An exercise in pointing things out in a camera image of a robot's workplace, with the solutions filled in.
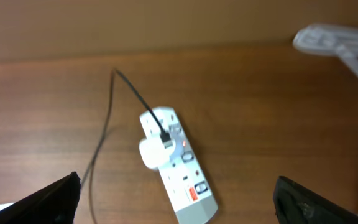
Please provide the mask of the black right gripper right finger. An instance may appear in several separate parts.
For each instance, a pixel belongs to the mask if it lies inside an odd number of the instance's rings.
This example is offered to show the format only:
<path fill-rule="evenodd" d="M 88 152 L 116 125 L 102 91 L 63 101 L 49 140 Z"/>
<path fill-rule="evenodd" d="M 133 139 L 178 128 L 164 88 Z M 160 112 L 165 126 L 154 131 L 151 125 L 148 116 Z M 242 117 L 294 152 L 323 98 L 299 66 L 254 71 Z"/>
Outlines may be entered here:
<path fill-rule="evenodd" d="M 285 176 L 273 192 L 279 224 L 358 224 L 358 216 Z"/>

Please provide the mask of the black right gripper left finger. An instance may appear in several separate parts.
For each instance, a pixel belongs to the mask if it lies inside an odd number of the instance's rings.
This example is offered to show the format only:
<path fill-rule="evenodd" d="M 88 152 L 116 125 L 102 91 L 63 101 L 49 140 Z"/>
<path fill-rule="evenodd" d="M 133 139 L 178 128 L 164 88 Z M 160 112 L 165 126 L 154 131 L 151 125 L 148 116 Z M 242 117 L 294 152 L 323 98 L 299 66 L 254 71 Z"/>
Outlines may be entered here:
<path fill-rule="evenodd" d="M 80 200 L 76 172 L 0 211 L 0 224 L 72 224 Z"/>

